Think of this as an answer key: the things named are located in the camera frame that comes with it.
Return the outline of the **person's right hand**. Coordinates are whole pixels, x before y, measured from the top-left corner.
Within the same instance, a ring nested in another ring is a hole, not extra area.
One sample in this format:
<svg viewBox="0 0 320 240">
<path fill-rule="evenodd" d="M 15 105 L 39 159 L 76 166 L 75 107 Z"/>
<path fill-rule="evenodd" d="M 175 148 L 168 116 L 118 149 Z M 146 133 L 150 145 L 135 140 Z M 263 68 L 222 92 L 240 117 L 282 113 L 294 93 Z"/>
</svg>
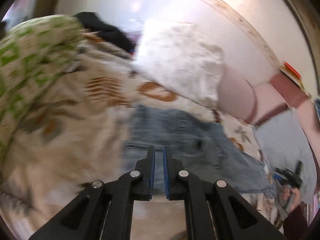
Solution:
<svg viewBox="0 0 320 240">
<path fill-rule="evenodd" d="M 283 186 L 281 198 L 285 204 L 287 204 L 285 207 L 287 213 L 291 213 L 301 203 L 300 190 L 296 187 L 289 188 L 287 186 Z"/>
</svg>

